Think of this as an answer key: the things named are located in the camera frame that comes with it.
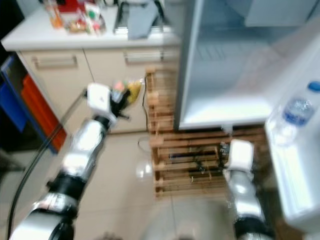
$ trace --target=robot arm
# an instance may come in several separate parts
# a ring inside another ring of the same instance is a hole
[[[48,193],[33,204],[11,240],[24,240],[26,236],[33,240],[74,238],[73,221],[104,140],[117,118],[124,117],[122,110],[134,102],[132,96],[137,98],[140,87],[140,83],[134,89],[123,86],[120,90],[111,90],[98,83],[88,86],[87,101],[95,115],[93,119],[85,120],[73,136],[56,178],[47,184]]]

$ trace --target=kitchen cabinet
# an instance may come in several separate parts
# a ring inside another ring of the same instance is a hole
[[[111,86],[116,81],[144,80],[147,67],[177,67],[178,47],[143,47],[118,49],[85,49],[85,56],[94,81]],[[145,85],[137,101],[124,111],[130,121],[120,119],[113,133],[146,130],[142,107]]]
[[[93,81],[82,49],[23,51],[20,56],[59,119]],[[81,101],[65,125],[67,132],[74,133],[91,115],[87,102]]]

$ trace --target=tiled floor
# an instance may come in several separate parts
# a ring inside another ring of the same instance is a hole
[[[138,139],[145,136],[146,133],[112,135],[106,140],[80,204],[75,239],[94,240],[105,232],[123,240],[233,239],[223,202],[201,196],[155,200],[150,154],[137,145]],[[147,142],[142,145],[148,148]],[[46,160],[39,163],[21,195],[17,222],[44,192],[46,180],[57,172],[61,158],[46,154]],[[1,223],[8,214],[12,195],[8,193],[17,184],[17,175],[8,175],[1,187]]]

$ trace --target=wooden crate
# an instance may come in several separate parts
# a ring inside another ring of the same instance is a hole
[[[222,166],[227,156],[221,142],[233,138],[255,146],[255,162],[269,162],[269,151],[262,125],[237,127],[232,136],[221,129],[174,132],[176,72],[149,69],[146,77],[148,130],[152,154],[154,192],[158,198],[171,195],[224,195],[226,182]]]

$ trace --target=white countertop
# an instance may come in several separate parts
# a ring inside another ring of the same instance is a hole
[[[114,34],[118,7],[108,7],[101,11],[106,32],[102,35],[68,33],[64,28],[54,29],[47,12],[40,7],[20,23],[1,43],[7,51],[123,48],[177,45],[179,38],[173,33],[152,33],[146,39],[128,40],[126,34]]]

